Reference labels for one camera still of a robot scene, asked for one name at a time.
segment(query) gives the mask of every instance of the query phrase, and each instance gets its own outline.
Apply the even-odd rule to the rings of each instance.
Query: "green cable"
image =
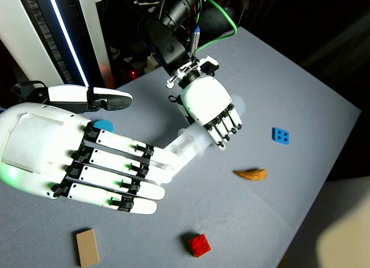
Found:
[[[227,21],[231,24],[232,28],[234,29],[234,32],[231,33],[231,34],[228,34],[226,36],[218,37],[215,40],[212,40],[208,43],[205,43],[203,46],[200,46],[199,48],[197,48],[197,50],[195,50],[193,54],[199,52],[200,50],[204,49],[205,47],[208,47],[210,44],[217,43],[220,40],[223,40],[223,39],[226,39],[228,37],[234,36],[238,33],[238,29],[237,29],[235,23],[232,21],[232,19],[229,17],[229,15],[225,12],[225,10],[222,9],[222,7],[220,5],[218,5],[217,3],[215,3],[213,0],[206,0],[206,1],[209,2],[210,4],[212,4],[214,7],[216,7],[222,13],[222,15],[224,15],[224,17],[227,19]]]

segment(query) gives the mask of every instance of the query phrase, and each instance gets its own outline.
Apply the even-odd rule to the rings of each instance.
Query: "white plastic tube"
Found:
[[[245,103],[240,96],[231,95],[232,102],[241,116],[245,111]],[[179,137],[165,147],[177,155],[177,161],[172,165],[172,177],[187,165],[197,155],[203,155],[204,150],[213,144],[207,130],[196,122],[179,130]]]

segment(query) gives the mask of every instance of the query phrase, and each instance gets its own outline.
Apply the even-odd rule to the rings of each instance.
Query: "blue connector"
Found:
[[[272,139],[275,142],[288,145],[289,144],[289,131],[284,131],[280,128],[272,128]]]

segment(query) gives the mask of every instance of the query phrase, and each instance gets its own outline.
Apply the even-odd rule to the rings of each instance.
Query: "dried orange peel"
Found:
[[[246,180],[264,180],[267,177],[266,169],[255,169],[248,171],[234,171],[239,177],[243,177]]]

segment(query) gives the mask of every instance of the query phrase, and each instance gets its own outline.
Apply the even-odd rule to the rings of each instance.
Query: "blue circular object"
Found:
[[[116,129],[114,128],[114,125],[107,120],[100,120],[94,123],[94,126],[99,129],[104,129],[105,131],[110,131],[115,133]]]

